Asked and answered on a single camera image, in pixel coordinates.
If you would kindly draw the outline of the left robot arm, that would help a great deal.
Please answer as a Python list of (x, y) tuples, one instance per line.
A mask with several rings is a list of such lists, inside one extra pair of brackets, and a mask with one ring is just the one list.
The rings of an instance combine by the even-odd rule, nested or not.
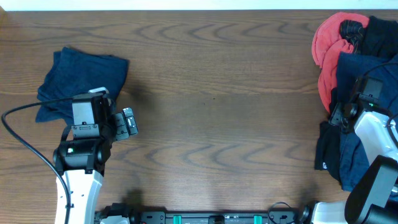
[(107, 89), (72, 98), (73, 124), (53, 153), (57, 179), (56, 223), (127, 223), (129, 214), (100, 215), (95, 208), (112, 144), (138, 133), (134, 113), (117, 113)]

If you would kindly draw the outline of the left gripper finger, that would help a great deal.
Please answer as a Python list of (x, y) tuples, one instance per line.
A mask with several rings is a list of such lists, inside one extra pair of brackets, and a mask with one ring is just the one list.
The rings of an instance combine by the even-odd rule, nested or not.
[(134, 118), (134, 113), (131, 108), (124, 108), (123, 114), (126, 120), (126, 127), (130, 135), (135, 135), (138, 133), (138, 128), (136, 120)]
[(122, 113), (116, 113), (113, 115), (115, 127), (116, 127), (116, 135), (114, 137), (115, 141), (122, 141), (128, 139), (130, 137), (126, 120)]

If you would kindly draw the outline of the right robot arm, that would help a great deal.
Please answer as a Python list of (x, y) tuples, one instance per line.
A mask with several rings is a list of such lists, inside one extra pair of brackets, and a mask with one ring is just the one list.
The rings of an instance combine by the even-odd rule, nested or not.
[(378, 105), (381, 90), (381, 80), (358, 78), (337, 120), (360, 138), (369, 168), (347, 200), (315, 203), (307, 223), (397, 223), (397, 209), (387, 206), (391, 194), (397, 191), (396, 122), (389, 110)]

